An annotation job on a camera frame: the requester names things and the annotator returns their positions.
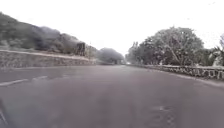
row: hillside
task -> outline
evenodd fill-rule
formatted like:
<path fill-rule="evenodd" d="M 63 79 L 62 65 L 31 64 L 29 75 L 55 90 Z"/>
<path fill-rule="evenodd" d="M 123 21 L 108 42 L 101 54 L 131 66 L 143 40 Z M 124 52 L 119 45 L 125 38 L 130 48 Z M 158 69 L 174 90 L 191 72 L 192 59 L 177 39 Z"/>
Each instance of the hillside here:
<path fill-rule="evenodd" d="M 78 43 L 84 42 L 57 30 L 19 22 L 0 13 L 0 46 L 74 55 Z"/>

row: guardrail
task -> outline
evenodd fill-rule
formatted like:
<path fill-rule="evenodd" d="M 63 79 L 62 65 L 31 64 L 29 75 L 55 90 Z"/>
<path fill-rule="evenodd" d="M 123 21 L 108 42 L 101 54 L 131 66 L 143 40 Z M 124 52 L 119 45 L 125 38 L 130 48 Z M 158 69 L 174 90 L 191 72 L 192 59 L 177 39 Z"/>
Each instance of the guardrail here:
<path fill-rule="evenodd" d="M 190 66 L 170 66 L 170 65 L 131 65 L 142 68 L 149 68 L 183 74 L 206 79 L 216 79 L 224 81 L 224 67 L 190 67 Z"/>

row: stone wall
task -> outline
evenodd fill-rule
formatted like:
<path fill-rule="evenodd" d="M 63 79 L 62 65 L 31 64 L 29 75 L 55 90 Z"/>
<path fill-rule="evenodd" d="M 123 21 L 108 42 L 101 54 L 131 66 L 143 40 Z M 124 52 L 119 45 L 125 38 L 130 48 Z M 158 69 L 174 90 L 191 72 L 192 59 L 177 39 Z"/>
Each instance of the stone wall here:
<path fill-rule="evenodd" d="M 180 67 L 180 66 L 155 66 L 155 65 L 134 65 L 142 68 L 156 69 L 177 74 L 184 74 L 206 79 L 217 79 L 224 81 L 223 67 Z"/>
<path fill-rule="evenodd" d="M 0 50 L 0 68 L 92 65 L 86 58 Z"/>

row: tree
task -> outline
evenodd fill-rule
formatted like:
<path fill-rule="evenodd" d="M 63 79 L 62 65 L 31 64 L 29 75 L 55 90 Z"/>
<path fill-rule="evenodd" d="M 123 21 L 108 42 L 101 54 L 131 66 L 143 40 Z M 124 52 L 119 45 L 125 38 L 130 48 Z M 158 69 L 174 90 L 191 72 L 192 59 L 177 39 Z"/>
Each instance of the tree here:
<path fill-rule="evenodd" d="M 174 28 L 161 30 L 153 36 L 153 42 L 166 53 L 165 58 L 178 65 L 193 63 L 192 53 L 203 48 L 203 43 L 189 28 Z"/>
<path fill-rule="evenodd" d="M 126 57 L 143 64 L 192 65 L 194 54 L 201 49 L 203 42 L 193 30 L 171 27 L 158 31 L 140 45 L 134 43 Z"/>
<path fill-rule="evenodd" d="M 102 48 L 98 53 L 98 58 L 101 61 L 114 64 L 118 64 L 124 59 L 120 53 L 111 48 Z"/>

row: gray asphalt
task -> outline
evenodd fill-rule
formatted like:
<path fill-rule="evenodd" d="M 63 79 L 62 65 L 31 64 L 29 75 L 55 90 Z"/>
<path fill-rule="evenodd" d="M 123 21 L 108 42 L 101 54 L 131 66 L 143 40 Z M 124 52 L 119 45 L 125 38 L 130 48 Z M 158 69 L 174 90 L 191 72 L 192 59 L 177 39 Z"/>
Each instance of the gray asphalt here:
<path fill-rule="evenodd" d="M 224 127 L 224 90 L 195 79 L 126 66 L 0 71 L 0 83 L 20 79 L 0 87 L 10 128 Z"/>

